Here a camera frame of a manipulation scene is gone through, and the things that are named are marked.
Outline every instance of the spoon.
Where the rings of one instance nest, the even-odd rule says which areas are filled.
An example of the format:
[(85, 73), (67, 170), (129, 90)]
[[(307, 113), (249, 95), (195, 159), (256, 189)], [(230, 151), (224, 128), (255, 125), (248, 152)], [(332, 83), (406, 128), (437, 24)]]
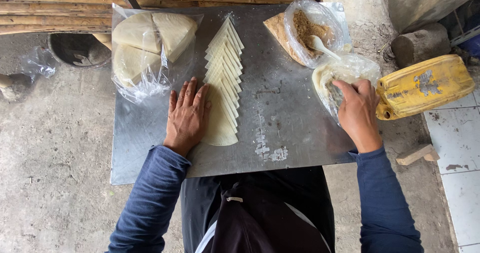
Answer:
[(327, 54), (328, 56), (332, 57), (333, 59), (335, 59), (337, 61), (342, 60), (342, 58), (340, 58), (337, 54), (331, 52), (328, 48), (326, 48), (323, 45), (323, 42), (321, 41), (321, 39), (318, 38), (318, 36), (310, 35), (308, 38), (309, 38), (309, 42), (308, 42), (308, 47), (309, 48), (321, 51), (321, 52)]

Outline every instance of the long sleeve shirt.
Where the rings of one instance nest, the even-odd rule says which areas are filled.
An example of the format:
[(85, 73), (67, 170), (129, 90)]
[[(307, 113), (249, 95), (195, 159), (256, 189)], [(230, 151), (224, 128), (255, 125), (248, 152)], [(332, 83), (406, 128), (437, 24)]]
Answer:
[[(358, 164), (362, 252), (423, 252), (420, 233), (385, 149), (351, 153)], [(191, 163), (164, 146), (145, 160), (116, 228), (110, 252), (161, 252), (181, 183)]]

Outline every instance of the metal table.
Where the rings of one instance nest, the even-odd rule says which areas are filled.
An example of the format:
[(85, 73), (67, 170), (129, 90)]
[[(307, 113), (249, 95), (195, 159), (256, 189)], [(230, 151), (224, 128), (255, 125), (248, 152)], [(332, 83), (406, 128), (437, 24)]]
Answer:
[[(341, 3), (322, 3), (340, 20), (350, 41)], [(301, 66), (283, 50), (263, 21), (285, 11), (288, 4), (211, 8), (165, 9), (164, 12), (204, 14), (196, 33), (195, 65), (191, 74), (177, 80), (202, 80), (208, 43), (230, 15), (240, 39), (242, 92), (238, 108), (238, 143), (210, 146), (200, 143), (187, 158), (187, 176), (213, 176), (289, 167), (354, 162), (347, 153), (350, 137), (333, 120), (311, 82), (312, 69)], [(162, 144), (168, 96), (155, 96), (140, 105), (117, 93), (112, 149), (111, 184), (134, 183), (152, 145)]]

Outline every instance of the white tile floor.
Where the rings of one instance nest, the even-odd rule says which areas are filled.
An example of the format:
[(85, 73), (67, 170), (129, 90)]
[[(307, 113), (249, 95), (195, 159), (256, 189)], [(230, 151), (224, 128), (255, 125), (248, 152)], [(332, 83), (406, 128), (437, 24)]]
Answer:
[(424, 112), (459, 251), (480, 252), (480, 89)]

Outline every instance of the plastic bag of filling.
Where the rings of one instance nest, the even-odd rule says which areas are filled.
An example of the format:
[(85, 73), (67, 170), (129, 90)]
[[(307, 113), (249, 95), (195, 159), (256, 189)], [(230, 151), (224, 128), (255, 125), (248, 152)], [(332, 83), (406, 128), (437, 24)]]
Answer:
[(339, 56), (342, 58), (341, 61), (327, 55), (323, 56), (321, 65), (315, 68), (311, 77), (321, 102), (338, 125), (340, 125), (338, 109), (343, 100), (343, 93), (332, 84), (332, 81), (343, 80), (351, 84), (359, 79), (368, 79), (376, 87), (377, 80), (381, 77), (380, 66), (377, 63), (353, 53), (339, 53)]
[[(303, 25), (306, 19), (314, 25)], [(335, 53), (344, 50), (345, 42), (339, 21), (328, 8), (314, 0), (294, 0), (285, 10), (284, 28), (290, 47), (302, 63), (310, 68), (319, 66), (321, 57), (326, 54), (308, 48), (305, 37), (317, 35), (329, 50)]]
[(202, 18), (113, 4), (112, 80), (117, 91), (140, 104), (170, 90), (191, 70)]
[(43, 47), (33, 47), (27, 55), (20, 56), (20, 72), (35, 80), (37, 74), (50, 78), (55, 74), (57, 60)]

